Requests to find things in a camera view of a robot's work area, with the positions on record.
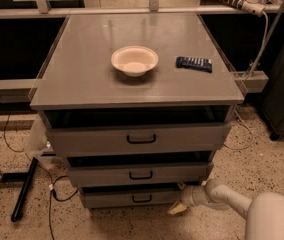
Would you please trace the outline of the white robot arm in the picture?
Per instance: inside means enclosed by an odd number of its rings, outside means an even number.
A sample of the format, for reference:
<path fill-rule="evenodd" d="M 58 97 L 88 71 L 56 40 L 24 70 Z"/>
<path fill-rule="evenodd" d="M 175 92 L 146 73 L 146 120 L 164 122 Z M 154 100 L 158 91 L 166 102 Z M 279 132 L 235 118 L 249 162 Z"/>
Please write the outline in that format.
<path fill-rule="evenodd" d="M 178 187 L 181 194 L 169 214 L 200 205 L 216 210 L 232 208 L 245 219 L 245 240 L 284 240 L 283 195 L 264 192 L 250 199 L 217 179 L 201 186 L 179 183 Z"/>

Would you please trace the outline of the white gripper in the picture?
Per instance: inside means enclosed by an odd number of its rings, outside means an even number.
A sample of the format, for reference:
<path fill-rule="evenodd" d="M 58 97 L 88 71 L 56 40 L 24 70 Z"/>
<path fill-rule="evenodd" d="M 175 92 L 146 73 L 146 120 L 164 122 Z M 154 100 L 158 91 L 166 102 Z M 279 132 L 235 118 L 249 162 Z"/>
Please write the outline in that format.
<path fill-rule="evenodd" d="M 182 201 L 174 202 L 174 204 L 167 211 L 169 215 L 184 212 L 188 209 L 188 207 L 196 207 L 205 204 L 207 195 L 203 186 L 186 186 L 186 184 L 183 182 L 178 182 L 177 185 L 180 190 L 183 190 L 181 193 Z"/>

